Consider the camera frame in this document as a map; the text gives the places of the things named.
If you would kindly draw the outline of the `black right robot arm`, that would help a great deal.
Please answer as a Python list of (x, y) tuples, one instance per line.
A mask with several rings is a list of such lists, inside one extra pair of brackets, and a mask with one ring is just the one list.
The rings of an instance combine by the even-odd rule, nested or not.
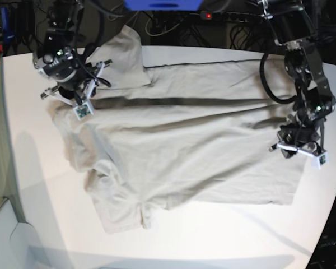
[(105, 16), (98, 12), (99, 27), (96, 40), (78, 52), (79, 29), (84, 13), (83, 1), (54, 1), (48, 10), (48, 28), (44, 41), (33, 53), (33, 65), (41, 76), (57, 84), (46, 89), (41, 98), (55, 97), (72, 106), (81, 107), (95, 94), (98, 85), (110, 87), (101, 72), (112, 61), (93, 65), (87, 63), (97, 49), (105, 28)]

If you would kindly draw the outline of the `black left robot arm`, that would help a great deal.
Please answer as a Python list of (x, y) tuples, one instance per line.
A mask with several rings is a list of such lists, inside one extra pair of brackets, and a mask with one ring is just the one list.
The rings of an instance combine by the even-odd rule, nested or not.
[(285, 49), (285, 70), (296, 89), (296, 95), (287, 99), (272, 92), (264, 69), (269, 53), (264, 53), (259, 74), (265, 92), (276, 103), (292, 104), (294, 112), (280, 127), (278, 141), (269, 150), (281, 150), (286, 159), (302, 154), (321, 166), (328, 161), (324, 123), (335, 109), (336, 98), (323, 71), (314, 25), (302, 1), (258, 1), (257, 5), (275, 45)]

